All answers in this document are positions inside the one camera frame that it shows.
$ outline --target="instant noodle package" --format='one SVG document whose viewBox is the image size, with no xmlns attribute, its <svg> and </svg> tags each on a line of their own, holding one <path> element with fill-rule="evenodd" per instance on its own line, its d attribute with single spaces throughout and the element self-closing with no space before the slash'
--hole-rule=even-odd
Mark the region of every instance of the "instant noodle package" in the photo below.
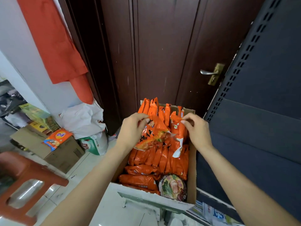
<svg viewBox="0 0 301 226">
<path fill-rule="evenodd" d="M 144 99 L 138 113 L 149 115 L 141 138 L 131 150 L 119 182 L 131 188 L 184 201 L 189 161 L 188 132 L 180 122 L 181 106 Z"/>
</svg>

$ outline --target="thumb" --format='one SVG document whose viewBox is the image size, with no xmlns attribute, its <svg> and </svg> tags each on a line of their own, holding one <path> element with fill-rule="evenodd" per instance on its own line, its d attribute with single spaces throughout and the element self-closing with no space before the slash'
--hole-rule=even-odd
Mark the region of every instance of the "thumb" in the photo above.
<svg viewBox="0 0 301 226">
<path fill-rule="evenodd" d="M 185 125 L 185 127 L 187 128 L 187 130 L 188 130 L 189 132 L 192 131 L 193 126 L 192 126 L 188 121 L 186 121 L 186 120 L 181 120 L 181 123 L 182 123 L 183 125 Z"/>
<path fill-rule="evenodd" d="M 139 124 L 139 126 L 138 126 L 138 129 L 139 129 L 139 131 L 140 131 L 141 133 L 142 133 L 144 127 L 146 126 L 146 124 L 147 124 L 149 121 L 150 121 L 149 118 L 146 118 L 146 119 L 141 120 L 141 122 L 140 122 L 140 124 Z"/>
</svg>

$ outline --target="green and white bag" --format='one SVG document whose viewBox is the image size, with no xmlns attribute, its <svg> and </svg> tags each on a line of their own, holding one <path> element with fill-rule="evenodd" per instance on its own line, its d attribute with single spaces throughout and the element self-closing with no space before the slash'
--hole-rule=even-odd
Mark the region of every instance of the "green and white bag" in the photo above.
<svg viewBox="0 0 301 226">
<path fill-rule="evenodd" d="M 94 155 L 102 156 L 107 152 L 108 140 L 105 132 L 79 139 L 81 146 Z"/>
</svg>

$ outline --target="person's left hand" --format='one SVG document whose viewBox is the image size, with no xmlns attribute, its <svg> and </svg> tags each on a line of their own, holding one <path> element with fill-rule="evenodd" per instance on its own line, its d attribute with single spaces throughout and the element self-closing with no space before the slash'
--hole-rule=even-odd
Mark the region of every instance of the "person's left hand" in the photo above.
<svg viewBox="0 0 301 226">
<path fill-rule="evenodd" d="M 126 154 L 138 143 L 143 129 L 150 120 L 147 117 L 148 115 L 144 113 L 134 113 L 123 120 L 116 145 L 125 149 Z"/>
</svg>

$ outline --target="brass door plate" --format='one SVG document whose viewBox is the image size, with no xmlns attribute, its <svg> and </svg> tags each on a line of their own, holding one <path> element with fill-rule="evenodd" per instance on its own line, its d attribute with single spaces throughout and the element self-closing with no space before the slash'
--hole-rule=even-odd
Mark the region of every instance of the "brass door plate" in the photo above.
<svg viewBox="0 0 301 226">
<path fill-rule="evenodd" d="M 224 69 L 224 64 L 221 64 L 221 63 L 217 63 L 215 68 L 214 68 L 214 74 L 211 76 L 209 82 L 208 82 L 208 85 L 212 85 L 212 86 L 215 86 L 217 80 L 219 79 L 219 76 L 221 74 L 221 72 L 223 71 Z"/>
</svg>

